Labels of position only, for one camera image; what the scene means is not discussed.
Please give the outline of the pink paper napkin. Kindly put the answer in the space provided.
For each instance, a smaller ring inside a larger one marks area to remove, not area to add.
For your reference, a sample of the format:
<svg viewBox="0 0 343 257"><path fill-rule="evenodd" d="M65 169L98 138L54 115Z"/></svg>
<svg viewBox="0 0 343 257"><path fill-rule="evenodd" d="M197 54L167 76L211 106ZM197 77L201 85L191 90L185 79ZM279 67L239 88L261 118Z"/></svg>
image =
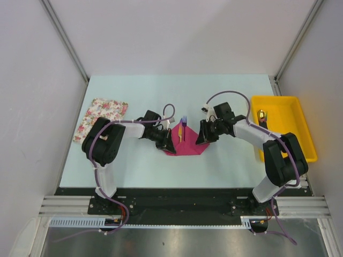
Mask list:
<svg viewBox="0 0 343 257"><path fill-rule="evenodd" d="M182 128L182 123L177 124L171 130L171 138L174 144L174 148L176 150L176 154L170 153L165 151L165 154L169 156L191 156L191 155L201 155L207 147L210 145L209 143L205 143L202 145L197 145L196 140L198 138L198 133L196 133L190 127L185 128L185 141L180 141L180 137L178 136L179 128Z"/></svg>

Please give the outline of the iridescent purple fork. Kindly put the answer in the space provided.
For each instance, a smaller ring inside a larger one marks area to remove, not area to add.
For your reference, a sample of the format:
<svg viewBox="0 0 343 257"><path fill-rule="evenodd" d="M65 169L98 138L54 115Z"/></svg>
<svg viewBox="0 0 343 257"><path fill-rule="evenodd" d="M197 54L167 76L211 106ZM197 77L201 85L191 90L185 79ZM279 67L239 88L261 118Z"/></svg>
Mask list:
<svg viewBox="0 0 343 257"><path fill-rule="evenodd" d="M182 140L185 141L185 130L187 127L187 116L182 117Z"/></svg>

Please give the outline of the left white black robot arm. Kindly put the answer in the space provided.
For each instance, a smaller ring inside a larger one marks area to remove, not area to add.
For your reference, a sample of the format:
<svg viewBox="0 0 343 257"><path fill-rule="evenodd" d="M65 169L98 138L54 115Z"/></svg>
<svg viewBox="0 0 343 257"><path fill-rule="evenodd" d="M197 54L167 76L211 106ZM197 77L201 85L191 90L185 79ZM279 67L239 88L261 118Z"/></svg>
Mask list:
<svg viewBox="0 0 343 257"><path fill-rule="evenodd" d="M155 142L158 150L176 153L172 130L162 125L164 121L165 118L148 110L144 117L131 121L99 117L92 126L81 149L94 166L95 192L102 197L99 206L105 213L112 214L118 209L118 200L112 197L117 191L114 172L108 167L115 160L124 138L148 139Z"/></svg>

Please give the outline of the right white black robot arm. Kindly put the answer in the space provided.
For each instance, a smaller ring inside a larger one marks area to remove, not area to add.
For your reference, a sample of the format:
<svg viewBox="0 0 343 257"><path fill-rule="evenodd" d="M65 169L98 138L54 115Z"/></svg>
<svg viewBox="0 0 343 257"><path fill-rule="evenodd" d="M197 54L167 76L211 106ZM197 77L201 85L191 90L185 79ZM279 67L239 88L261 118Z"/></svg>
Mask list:
<svg viewBox="0 0 343 257"><path fill-rule="evenodd" d="M266 176L252 190L253 198L247 201L248 211L254 215L266 209L266 202L284 187L296 187L300 176L308 172L304 153L293 133L279 134L249 121L244 115L235 115L225 102L215 107L203 105L206 118L200 121L196 145L219 140L220 135L242 139L259 148L264 155Z"/></svg>

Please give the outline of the iridescent rainbow knife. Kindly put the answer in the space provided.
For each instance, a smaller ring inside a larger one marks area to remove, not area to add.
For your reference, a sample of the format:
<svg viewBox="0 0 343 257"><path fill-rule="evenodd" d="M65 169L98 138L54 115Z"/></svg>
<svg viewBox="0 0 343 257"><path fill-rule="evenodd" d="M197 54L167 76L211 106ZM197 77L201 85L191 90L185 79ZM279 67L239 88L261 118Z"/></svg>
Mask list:
<svg viewBox="0 0 343 257"><path fill-rule="evenodd" d="M178 137L179 137L179 142L183 141L183 126L179 125L178 127Z"/></svg>

